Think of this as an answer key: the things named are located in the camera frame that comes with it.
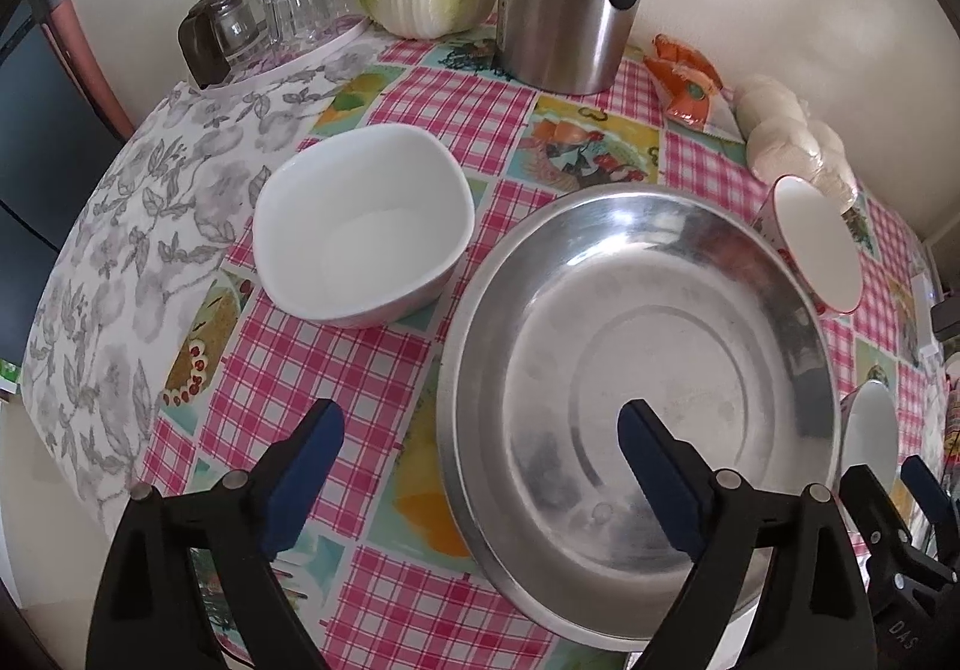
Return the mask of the pale blue round bowl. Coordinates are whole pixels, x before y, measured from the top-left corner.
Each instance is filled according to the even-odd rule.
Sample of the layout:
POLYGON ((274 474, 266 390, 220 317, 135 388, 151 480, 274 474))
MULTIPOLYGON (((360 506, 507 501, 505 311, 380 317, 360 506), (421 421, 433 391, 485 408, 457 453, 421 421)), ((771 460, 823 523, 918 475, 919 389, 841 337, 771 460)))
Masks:
POLYGON ((867 379, 841 402, 839 477, 867 465, 885 491, 893 488, 898 465, 898 422, 890 389, 867 379))

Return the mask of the white square bowl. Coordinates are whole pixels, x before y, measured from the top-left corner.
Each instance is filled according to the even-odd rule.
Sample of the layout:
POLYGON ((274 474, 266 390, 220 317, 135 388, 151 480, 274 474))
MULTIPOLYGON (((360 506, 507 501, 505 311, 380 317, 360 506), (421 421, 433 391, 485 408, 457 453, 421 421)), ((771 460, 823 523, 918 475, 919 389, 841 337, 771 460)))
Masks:
POLYGON ((301 150, 252 218, 260 285, 302 321, 363 329, 431 305, 475 228, 466 173, 420 127, 373 124, 301 150))

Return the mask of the strawberry pattern bowl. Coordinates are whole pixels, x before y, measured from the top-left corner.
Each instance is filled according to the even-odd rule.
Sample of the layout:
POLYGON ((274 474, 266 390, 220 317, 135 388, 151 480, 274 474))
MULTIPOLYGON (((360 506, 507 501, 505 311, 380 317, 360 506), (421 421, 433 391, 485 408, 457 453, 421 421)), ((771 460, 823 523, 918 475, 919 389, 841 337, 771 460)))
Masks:
POLYGON ((861 262, 835 204, 799 176, 771 186, 752 227, 811 298, 818 314, 850 316, 861 303, 861 262))

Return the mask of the checkered picture tablecloth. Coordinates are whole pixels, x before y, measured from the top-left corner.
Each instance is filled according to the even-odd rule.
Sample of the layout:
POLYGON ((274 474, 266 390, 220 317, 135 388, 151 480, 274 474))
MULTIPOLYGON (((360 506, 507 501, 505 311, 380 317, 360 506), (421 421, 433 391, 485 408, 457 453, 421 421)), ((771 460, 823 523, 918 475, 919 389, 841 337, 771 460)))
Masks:
POLYGON ((187 311, 158 397, 143 472, 169 494, 251 465, 319 399, 345 441, 308 525, 275 572, 335 668, 619 668, 523 617, 473 566, 436 467, 433 408, 452 310, 483 257, 553 197, 599 181, 651 181, 740 218, 763 188, 738 143, 665 119, 640 51, 594 97, 545 97, 498 76, 493 33, 439 43, 359 35, 333 56, 229 95, 181 88, 155 111, 153 172, 175 172, 189 140, 213 186, 190 194, 226 254, 187 311), (311 147, 355 127, 405 122, 446 143, 466 173, 477 230, 436 301, 381 328, 344 331, 282 313, 260 288, 249 220, 283 157, 281 118, 311 147))

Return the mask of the white power strip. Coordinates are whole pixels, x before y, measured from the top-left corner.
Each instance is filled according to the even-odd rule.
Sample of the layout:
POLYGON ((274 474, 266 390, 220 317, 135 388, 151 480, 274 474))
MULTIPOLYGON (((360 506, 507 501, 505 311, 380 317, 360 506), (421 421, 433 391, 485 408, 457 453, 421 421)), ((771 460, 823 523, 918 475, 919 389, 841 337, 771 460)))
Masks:
POLYGON ((918 272, 911 277, 911 293, 914 301, 914 319, 916 319, 916 340, 918 355, 923 358, 935 355, 939 342, 932 327, 932 308, 935 305, 935 291, 926 272, 918 272))

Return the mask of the grey floral tablecloth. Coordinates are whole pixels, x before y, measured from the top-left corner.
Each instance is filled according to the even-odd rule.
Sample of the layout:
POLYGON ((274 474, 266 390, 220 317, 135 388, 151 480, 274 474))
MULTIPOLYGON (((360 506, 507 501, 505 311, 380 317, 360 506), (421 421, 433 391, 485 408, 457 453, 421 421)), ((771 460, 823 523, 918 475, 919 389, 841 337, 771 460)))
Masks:
POLYGON ((263 184, 391 43, 371 26, 241 82, 178 83, 83 205, 34 314, 21 394, 104 533, 142 475, 174 356, 263 184))

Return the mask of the bag of steamed buns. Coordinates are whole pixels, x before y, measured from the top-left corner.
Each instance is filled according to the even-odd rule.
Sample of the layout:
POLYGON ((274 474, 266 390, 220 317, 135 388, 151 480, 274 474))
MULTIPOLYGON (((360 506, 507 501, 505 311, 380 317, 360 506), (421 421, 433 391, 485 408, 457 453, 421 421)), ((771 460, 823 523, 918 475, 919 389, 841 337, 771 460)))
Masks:
POLYGON ((859 196, 843 140, 832 127, 811 118, 791 88, 755 74, 734 88, 732 106, 745 139, 748 170, 773 184, 783 176, 810 182, 846 214, 859 196))

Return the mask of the orange snack packet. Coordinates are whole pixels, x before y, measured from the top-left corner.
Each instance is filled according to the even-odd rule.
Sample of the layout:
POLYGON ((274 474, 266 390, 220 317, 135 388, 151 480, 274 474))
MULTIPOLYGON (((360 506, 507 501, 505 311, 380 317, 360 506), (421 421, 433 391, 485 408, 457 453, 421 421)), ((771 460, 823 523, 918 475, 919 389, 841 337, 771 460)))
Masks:
POLYGON ((643 64, 654 79, 665 115, 690 129, 703 131, 711 118, 713 98, 722 79, 703 53, 665 33, 652 38, 654 55, 643 64))

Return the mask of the tray of glass cups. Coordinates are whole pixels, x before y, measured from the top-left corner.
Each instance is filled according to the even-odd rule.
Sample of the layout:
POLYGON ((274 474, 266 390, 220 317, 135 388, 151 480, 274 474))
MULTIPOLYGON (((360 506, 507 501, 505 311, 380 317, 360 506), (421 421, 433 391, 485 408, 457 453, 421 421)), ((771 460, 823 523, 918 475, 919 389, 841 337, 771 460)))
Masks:
POLYGON ((251 0, 262 25, 254 53, 239 58, 220 85, 242 82, 301 58, 314 49, 363 32, 368 17, 359 0, 251 0))

